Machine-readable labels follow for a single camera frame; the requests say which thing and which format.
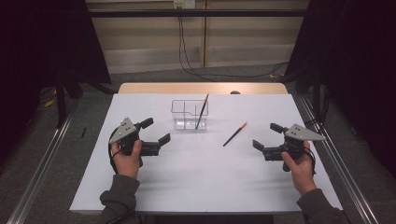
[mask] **person's left hand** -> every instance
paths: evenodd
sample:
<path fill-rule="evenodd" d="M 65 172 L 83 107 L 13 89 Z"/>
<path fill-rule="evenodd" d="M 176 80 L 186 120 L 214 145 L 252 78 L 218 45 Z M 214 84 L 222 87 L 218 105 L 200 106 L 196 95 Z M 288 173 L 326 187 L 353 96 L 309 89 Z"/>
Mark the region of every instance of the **person's left hand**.
<path fill-rule="evenodd" d="M 137 179 L 137 173 L 139 172 L 139 155 L 142 149 L 142 141 L 136 140 L 134 142 L 134 148 L 130 156 L 124 155 L 120 151 L 120 144 L 113 143 L 111 145 L 111 152 L 113 155 L 114 162 L 116 163 L 117 171 L 119 175 L 127 175 L 131 178 Z"/>

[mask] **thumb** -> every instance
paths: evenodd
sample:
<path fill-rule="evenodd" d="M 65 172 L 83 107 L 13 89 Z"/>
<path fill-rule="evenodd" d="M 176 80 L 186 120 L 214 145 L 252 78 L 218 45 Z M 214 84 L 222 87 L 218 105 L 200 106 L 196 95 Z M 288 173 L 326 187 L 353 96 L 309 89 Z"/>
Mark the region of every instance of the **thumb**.
<path fill-rule="evenodd" d="M 289 168 L 294 171 L 298 168 L 294 159 L 290 156 L 288 152 L 282 152 L 281 154 L 283 161 L 289 166 Z"/>
<path fill-rule="evenodd" d="M 137 160 L 139 158 L 141 150 L 142 150 L 142 141 L 140 141 L 140 140 L 134 141 L 134 148 L 132 149 L 131 156 Z"/>

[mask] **wall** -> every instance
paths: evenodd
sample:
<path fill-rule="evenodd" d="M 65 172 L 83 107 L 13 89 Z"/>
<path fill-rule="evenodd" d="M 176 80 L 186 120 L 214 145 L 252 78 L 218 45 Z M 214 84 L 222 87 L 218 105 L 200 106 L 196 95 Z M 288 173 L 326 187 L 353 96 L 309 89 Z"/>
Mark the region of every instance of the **wall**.
<path fill-rule="evenodd" d="M 87 0 L 89 9 L 171 9 L 173 1 Z M 305 9 L 308 1 L 196 1 L 208 9 Z M 92 19 L 110 74 L 178 69 L 178 18 Z M 190 65 L 288 61 L 303 18 L 182 18 Z"/>

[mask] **white paper sheet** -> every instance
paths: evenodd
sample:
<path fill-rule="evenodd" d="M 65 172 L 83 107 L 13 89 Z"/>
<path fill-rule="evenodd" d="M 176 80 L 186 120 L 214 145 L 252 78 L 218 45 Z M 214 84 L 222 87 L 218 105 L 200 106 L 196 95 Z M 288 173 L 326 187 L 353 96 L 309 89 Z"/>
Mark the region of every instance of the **white paper sheet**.
<path fill-rule="evenodd" d="M 270 130 L 274 122 L 284 127 L 304 125 L 287 94 L 210 95 L 207 130 L 174 130 L 172 100 L 200 100 L 204 94 L 116 94 L 107 112 L 90 162 L 70 207 L 82 214 L 100 213 L 99 196 L 111 186 L 114 171 L 109 164 L 107 142 L 125 117 L 133 123 L 154 118 L 140 132 L 147 142 L 170 133 L 172 140 L 160 156 L 144 157 L 136 193 L 140 212 L 179 213 L 274 213 L 300 211 L 300 195 L 283 161 L 265 161 L 252 146 L 255 139 L 266 147 L 283 144 L 283 134 Z M 247 126 L 226 146 L 222 145 L 244 122 Z M 342 209 L 320 157 L 315 181 L 332 206 Z"/>

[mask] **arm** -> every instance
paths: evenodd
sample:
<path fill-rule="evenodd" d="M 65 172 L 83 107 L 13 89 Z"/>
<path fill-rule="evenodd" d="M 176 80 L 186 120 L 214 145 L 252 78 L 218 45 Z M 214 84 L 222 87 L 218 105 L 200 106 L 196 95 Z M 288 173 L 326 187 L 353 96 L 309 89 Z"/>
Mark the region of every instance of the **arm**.
<path fill-rule="evenodd" d="M 304 146 L 310 148 L 307 141 L 304 141 Z M 343 213 L 338 208 L 332 207 L 322 190 L 317 189 L 314 175 L 312 174 L 312 161 L 309 156 L 304 154 L 295 161 L 289 153 L 283 152 L 282 158 L 291 169 L 293 185 L 302 196 L 297 204 L 303 210 L 309 223 L 342 223 L 344 219 Z"/>
<path fill-rule="evenodd" d="M 109 223 L 129 211 L 132 211 L 132 214 L 123 219 L 121 223 L 137 223 L 134 218 L 134 210 L 136 208 L 134 194 L 140 185 L 137 180 L 137 173 L 139 171 L 138 158 L 141 147 L 142 142 L 140 140 L 135 141 L 131 156 L 126 156 L 119 152 L 119 144 L 115 143 L 111 146 L 119 174 L 113 176 L 110 190 L 106 190 L 100 196 L 105 209 L 102 211 L 99 223 Z"/>

